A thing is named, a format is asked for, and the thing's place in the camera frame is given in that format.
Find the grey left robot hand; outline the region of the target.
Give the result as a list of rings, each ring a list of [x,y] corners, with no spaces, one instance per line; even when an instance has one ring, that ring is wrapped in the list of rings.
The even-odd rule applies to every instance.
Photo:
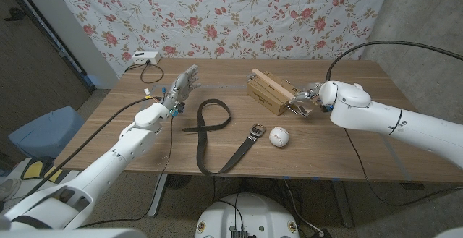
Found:
[[[162,104],[172,113],[177,110],[177,106],[187,100],[191,91],[201,86],[197,83],[199,77],[199,66],[193,64],[191,67],[181,73],[175,81],[171,84],[170,89],[167,91]]]

